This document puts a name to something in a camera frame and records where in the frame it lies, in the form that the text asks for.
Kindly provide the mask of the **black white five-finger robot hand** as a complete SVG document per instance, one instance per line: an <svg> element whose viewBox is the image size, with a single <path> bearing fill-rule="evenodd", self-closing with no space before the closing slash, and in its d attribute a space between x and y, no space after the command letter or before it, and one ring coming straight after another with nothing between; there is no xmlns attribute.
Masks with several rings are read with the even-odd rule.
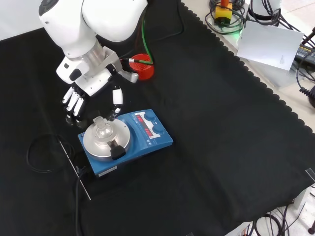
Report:
<svg viewBox="0 0 315 236"><path fill-rule="evenodd" d="M71 61L65 57L58 66L57 75L70 85L62 98L62 104L66 112L66 122L73 125L82 120L84 106L88 98L99 92L112 76L122 70L122 64L118 58L105 58L99 65L99 72L89 75L92 70L83 61Z"/></svg>

